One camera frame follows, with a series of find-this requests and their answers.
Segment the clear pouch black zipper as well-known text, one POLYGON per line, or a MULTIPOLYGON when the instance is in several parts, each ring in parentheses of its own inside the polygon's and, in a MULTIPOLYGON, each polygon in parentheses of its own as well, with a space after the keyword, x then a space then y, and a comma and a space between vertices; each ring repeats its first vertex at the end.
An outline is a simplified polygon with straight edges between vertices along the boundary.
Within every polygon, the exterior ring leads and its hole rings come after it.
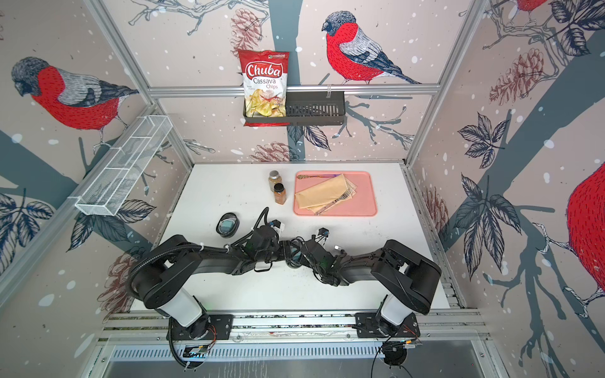
POLYGON ((225 213, 220 218, 215 231, 219 236, 228 239, 233 237, 239 228, 239 218, 234 213, 225 213))

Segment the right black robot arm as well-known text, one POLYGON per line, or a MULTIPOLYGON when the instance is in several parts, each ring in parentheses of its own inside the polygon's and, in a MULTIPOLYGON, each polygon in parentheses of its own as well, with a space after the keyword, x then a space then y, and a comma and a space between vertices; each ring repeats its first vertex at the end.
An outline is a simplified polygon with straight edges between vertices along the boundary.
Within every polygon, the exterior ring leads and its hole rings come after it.
POLYGON ((441 268, 397 240, 389 239, 374 252, 332 255, 311 239, 299 247, 300 264, 313 270, 321 283, 338 287, 376 280, 403 305, 427 315, 441 281, 441 268))

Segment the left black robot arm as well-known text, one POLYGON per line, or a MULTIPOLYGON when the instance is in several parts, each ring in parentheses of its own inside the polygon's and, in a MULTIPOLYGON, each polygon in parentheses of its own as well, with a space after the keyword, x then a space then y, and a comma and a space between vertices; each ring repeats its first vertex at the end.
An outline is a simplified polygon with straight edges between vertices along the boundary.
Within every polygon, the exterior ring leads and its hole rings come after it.
POLYGON ((171 318, 184 328, 205 316, 203 305, 184 285, 195 274, 222 273, 240 276, 262 262, 272 266, 285 260, 278 233, 262 225, 234 243, 211 247, 175 235, 160 244, 129 272, 125 289, 146 308, 171 318))

